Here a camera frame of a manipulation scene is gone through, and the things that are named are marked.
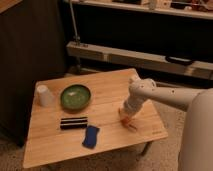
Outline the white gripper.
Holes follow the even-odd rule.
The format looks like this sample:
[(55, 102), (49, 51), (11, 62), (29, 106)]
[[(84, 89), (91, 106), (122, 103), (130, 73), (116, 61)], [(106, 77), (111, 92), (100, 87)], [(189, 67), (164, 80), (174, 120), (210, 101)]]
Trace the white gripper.
[(144, 103), (143, 99), (128, 97), (124, 101), (123, 106), (120, 108), (120, 117), (132, 118), (134, 115), (136, 115), (140, 111), (140, 109), (143, 106), (143, 103)]

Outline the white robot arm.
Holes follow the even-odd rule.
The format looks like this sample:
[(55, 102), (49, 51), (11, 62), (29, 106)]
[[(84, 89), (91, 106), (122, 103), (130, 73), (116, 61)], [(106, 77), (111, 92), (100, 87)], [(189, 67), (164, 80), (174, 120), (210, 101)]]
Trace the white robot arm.
[(119, 109), (121, 123), (132, 127), (133, 117), (148, 99), (186, 112), (178, 171), (213, 171), (213, 88), (158, 87), (154, 80), (134, 75)]

